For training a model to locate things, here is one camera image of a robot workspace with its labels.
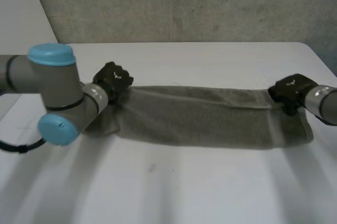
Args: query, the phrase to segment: light blue cap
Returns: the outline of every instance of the light blue cap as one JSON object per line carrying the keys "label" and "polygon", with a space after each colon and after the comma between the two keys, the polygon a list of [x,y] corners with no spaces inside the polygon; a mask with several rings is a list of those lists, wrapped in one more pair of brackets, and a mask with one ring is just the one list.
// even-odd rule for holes
{"label": "light blue cap", "polygon": [[28,59],[49,66],[66,66],[76,62],[72,48],[66,44],[35,45],[29,49]]}
{"label": "light blue cap", "polygon": [[46,141],[55,145],[69,145],[79,136],[76,127],[69,120],[54,114],[42,116],[37,128]]}

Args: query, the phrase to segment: robotic arm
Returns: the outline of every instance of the robotic arm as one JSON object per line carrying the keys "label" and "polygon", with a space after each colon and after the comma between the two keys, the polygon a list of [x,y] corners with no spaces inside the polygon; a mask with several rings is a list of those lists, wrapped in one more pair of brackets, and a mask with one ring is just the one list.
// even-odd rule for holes
{"label": "robotic arm", "polygon": [[305,107],[321,122],[337,126],[337,88],[295,74],[276,82],[268,91],[275,102],[283,103],[286,114],[294,115],[299,107]]}
{"label": "robotic arm", "polygon": [[110,62],[83,86],[73,51],[63,44],[36,45],[27,56],[0,57],[0,89],[41,94],[47,114],[37,127],[55,145],[73,142],[132,82],[127,71]]}

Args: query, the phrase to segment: gray wall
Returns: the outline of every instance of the gray wall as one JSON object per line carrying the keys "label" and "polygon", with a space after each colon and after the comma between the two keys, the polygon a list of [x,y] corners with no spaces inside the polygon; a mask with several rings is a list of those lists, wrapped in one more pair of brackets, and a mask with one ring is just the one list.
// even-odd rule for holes
{"label": "gray wall", "polygon": [[61,43],[303,42],[337,74],[337,0],[41,3]]}

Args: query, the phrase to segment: table surface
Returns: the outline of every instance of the table surface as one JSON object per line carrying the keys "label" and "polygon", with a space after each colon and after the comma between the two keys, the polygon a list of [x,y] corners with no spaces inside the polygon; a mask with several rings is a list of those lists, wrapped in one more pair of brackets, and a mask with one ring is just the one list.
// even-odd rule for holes
{"label": "table surface", "polygon": [[[115,61],[134,85],[268,88],[300,73],[337,86],[301,43],[74,44],[81,80]],[[22,95],[0,139],[32,142],[45,113]],[[273,150],[153,145],[85,136],[0,153],[0,223],[335,223],[337,129],[308,114],[315,140]]]}

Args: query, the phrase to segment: gray towel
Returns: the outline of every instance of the gray towel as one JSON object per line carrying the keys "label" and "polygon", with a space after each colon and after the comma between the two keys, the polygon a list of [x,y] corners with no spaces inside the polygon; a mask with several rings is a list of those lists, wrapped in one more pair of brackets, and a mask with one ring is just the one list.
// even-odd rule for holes
{"label": "gray towel", "polygon": [[287,116],[267,90],[183,86],[131,87],[88,126],[155,144],[271,149],[313,139],[304,109]]}

